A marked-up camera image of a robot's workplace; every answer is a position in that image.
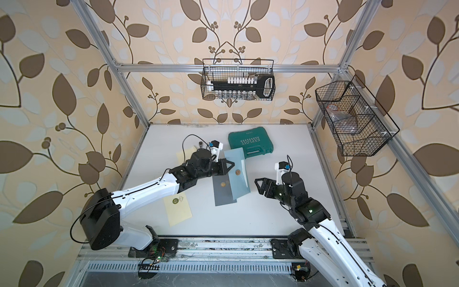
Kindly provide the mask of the light blue-grey envelope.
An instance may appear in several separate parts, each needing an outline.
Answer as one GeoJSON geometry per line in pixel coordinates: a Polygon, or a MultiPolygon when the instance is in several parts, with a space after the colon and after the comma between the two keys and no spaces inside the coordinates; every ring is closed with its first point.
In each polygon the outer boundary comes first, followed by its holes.
{"type": "Polygon", "coordinates": [[[228,172],[229,183],[234,200],[251,192],[247,179],[245,155],[243,148],[230,149],[224,152],[225,158],[234,163],[228,172]]]}

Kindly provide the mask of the dark grey envelope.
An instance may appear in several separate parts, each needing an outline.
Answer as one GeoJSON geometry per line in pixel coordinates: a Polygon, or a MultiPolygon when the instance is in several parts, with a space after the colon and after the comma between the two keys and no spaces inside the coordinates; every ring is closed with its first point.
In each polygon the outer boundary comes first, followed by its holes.
{"type": "Polygon", "coordinates": [[[233,199],[228,175],[213,176],[212,181],[215,206],[237,203],[237,200],[233,199]]]}

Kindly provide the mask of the cream envelope brown seal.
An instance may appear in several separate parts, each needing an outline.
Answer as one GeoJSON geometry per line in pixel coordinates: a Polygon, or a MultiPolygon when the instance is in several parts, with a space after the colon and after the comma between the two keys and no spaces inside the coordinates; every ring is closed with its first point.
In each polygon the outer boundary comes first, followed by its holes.
{"type": "Polygon", "coordinates": [[[180,151],[176,153],[178,159],[178,165],[183,164],[186,160],[191,158],[191,155],[197,151],[195,146],[185,149],[185,151],[180,151]]]}

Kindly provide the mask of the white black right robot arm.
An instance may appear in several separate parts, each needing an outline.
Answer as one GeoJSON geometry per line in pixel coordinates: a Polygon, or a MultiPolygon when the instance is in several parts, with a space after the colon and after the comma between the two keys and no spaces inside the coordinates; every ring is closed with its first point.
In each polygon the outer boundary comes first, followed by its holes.
{"type": "Polygon", "coordinates": [[[291,159],[281,161],[275,165],[276,179],[255,179],[259,194],[278,200],[301,226],[288,237],[289,252],[312,263],[334,287],[385,286],[344,238],[326,208],[308,195],[292,166],[291,159]]]}

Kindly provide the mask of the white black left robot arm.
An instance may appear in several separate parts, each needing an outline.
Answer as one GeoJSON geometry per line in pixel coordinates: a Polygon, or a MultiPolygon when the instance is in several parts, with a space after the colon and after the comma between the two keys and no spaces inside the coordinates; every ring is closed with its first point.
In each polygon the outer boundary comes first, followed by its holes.
{"type": "Polygon", "coordinates": [[[112,244],[139,251],[148,249],[158,241],[151,226],[142,229],[124,222],[132,212],[164,197],[175,196],[197,184],[199,179],[223,176],[235,166],[221,159],[223,144],[211,141],[185,159],[183,164],[166,169],[163,175],[144,184],[110,193],[102,188],[88,199],[81,215],[76,219],[86,236],[85,243],[94,251],[112,244]]]}

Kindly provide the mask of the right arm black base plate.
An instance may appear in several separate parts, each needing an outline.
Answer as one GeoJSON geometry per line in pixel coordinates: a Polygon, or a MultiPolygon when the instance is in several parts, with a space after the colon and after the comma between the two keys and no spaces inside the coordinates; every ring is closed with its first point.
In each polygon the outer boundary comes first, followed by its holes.
{"type": "Polygon", "coordinates": [[[299,228],[287,239],[270,240],[274,259],[304,259],[308,261],[314,254],[316,239],[304,228],[299,228]]]}

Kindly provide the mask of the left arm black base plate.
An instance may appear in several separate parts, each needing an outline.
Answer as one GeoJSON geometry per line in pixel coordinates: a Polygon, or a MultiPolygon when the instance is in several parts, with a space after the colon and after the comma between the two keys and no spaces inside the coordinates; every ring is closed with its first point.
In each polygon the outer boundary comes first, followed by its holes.
{"type": "Polygon", "coordinates": [[[160,261],[163,257],[175,257],[178,251],[178,239],[160,239],[151,226],[145,226],[153,241],[143,250],[130,248],[128,257],[130,258],[154,258],[157,257],[160,261]]]}

